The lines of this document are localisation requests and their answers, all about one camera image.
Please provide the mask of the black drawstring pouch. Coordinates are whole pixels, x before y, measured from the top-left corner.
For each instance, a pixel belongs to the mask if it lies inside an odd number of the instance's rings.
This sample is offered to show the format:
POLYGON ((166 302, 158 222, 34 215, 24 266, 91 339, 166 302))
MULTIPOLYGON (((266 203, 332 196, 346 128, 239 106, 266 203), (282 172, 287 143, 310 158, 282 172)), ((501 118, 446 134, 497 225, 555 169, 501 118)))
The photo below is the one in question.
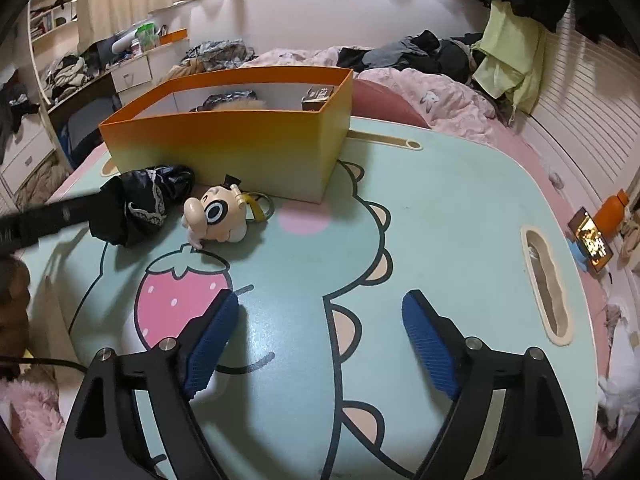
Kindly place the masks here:
POLYGON ((91 206, 91 235, 114 246, 131 247, 151 238, 172 208, 182 206, 195 185, 183 165, 153 166, 111 177, 91 206))

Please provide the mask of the cartoon figure keychain toy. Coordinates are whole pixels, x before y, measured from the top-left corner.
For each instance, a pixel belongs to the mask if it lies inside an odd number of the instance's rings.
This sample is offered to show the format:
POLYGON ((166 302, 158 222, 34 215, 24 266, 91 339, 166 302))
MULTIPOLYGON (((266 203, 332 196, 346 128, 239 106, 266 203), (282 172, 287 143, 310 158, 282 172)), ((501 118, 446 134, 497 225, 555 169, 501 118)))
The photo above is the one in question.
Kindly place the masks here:
POLYGON ((212 186, 201 198, 190 197, 184 202, 181 223, 194 249, 202 249, 204 242, 240 242, 250 223, 265 222, 273 215, 271 197, 243 192, 240 184, 240 179, 227 174, 223 184, 212 186))

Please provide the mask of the brown card box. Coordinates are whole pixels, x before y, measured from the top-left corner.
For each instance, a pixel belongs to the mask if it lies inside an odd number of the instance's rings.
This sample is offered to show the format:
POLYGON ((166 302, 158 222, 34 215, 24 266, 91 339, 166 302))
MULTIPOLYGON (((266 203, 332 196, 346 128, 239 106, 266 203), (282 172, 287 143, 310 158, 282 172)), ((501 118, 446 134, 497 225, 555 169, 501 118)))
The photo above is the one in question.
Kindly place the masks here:
POLYGON ((333 86, 312 86, 300 101, 302 110, 305 112, 318 112, 331 99, 334 90, 333 86))

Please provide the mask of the white fur pompom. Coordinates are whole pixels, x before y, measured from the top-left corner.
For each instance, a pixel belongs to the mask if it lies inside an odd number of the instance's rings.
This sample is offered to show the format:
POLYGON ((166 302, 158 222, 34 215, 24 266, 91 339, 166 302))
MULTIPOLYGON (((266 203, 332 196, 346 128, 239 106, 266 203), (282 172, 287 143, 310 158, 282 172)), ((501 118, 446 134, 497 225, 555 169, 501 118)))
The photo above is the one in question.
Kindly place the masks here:
POLYGON ((256 99, 237 99, 222 102, 215 107, 215 110, 263 110, 266 103, 256 99))

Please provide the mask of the white desk with drawers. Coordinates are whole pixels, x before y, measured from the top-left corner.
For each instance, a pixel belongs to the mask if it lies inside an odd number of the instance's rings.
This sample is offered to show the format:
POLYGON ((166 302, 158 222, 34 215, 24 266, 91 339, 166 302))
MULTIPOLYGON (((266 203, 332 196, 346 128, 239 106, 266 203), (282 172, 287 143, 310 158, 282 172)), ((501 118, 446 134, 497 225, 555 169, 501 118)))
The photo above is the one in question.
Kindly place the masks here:
POLYGON ((22 117, 10 135, 1 164, 1 207, 28 205, 36 195, 50 197, 102 142, 99 123, 160 83, 178 64, 189 41, 165 44, 114 65, 61 102, 22 117))

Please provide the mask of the phone on blue stand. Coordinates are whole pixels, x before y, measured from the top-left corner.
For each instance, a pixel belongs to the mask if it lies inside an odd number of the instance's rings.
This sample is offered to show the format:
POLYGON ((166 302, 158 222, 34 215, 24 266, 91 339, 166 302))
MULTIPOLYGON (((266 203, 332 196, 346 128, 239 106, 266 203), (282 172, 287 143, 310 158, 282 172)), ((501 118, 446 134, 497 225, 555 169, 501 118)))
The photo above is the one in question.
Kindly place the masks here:
POLYGON ((613 257, 613 252, 584 207, 578 209, 568 222, 570 251, 585 272, 601 274, 613 257))

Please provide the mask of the orange water bottle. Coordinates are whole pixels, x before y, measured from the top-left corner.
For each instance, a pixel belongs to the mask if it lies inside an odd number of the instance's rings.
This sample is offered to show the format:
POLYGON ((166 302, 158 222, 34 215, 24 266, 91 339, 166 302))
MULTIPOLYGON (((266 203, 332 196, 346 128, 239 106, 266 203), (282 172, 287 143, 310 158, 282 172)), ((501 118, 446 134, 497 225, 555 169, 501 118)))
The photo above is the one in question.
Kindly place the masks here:
POLYGON ((628 204, 628 195, 621 188, 615 195, 608 196, 594 216, 594 224, 608 240, 616 235, 618 227, 625 218, 628 204))

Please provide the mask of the patterned grey clothes heap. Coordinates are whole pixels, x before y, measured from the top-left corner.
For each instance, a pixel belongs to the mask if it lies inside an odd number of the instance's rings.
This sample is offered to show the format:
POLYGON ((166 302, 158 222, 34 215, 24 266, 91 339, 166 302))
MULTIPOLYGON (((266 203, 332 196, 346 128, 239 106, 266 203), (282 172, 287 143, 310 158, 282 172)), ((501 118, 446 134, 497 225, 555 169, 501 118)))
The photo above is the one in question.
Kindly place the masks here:
POLYGON ((206 72, 232 70, 256 58, 242 39, 204 41, 186 51, 181 66, 202 66, 206 72))

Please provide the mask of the orange gradient cardboard box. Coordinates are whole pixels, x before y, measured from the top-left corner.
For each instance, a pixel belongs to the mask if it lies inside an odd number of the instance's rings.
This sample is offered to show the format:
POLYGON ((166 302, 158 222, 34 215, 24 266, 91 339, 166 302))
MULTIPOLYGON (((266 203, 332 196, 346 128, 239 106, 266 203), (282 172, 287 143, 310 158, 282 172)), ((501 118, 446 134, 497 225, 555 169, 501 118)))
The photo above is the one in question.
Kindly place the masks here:
POLYGON ((162 82, 101 122, 120 171, 186 165, 201 185, 227 174, 244 191, 319 203, 352 116, 351 70, 333 66, 257 66, 162 82), (312 86, 333 86, 318 112, 300 101, 312 86), (263 110, 215 110, 256 99, 263 110))

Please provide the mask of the pink floral bed quilt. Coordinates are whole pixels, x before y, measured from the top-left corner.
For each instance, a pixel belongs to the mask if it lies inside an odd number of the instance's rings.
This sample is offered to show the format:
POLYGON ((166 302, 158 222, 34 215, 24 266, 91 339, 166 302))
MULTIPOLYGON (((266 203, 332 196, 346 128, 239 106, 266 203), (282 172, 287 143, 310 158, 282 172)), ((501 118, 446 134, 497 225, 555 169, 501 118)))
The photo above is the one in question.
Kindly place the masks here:
POLYGON ((433 129, 476 143, 498 145, 502 125, 488 99, 447 76, 412 68, 374 68, 355 76, 354 114, 433 129))

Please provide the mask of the light green hanging garment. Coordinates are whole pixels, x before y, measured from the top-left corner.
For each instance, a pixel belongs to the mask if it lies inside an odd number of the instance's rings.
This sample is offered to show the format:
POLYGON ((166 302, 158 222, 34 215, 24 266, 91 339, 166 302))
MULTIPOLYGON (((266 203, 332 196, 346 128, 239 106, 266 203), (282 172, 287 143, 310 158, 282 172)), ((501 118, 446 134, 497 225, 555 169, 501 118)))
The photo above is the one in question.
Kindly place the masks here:
POLYGON ((514 110, 530 113, 537 103, 546 30, 512 12, 511 3, 492 0, 489 20, 473 49, 484 54, 473 79, 492 98, 506 96, 514 110))

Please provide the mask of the dark clothes pile on bed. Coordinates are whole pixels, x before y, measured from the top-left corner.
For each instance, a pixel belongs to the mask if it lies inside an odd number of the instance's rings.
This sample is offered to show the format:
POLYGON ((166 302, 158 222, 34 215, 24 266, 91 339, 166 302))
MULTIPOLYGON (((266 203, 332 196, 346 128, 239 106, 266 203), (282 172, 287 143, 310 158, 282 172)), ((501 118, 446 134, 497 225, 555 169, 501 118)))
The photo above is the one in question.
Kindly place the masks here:
POLYGON ((482 39, 481 32, 461 37, 439 39, 425 29, 418 36, 408 36, 375 49, 341 48, 337 66, 356 73, 374 68, 411 68, 424 74, 444 75, 467 84, 477 66, 484 61, 482 52, 472 52, 472 45, 482 39))

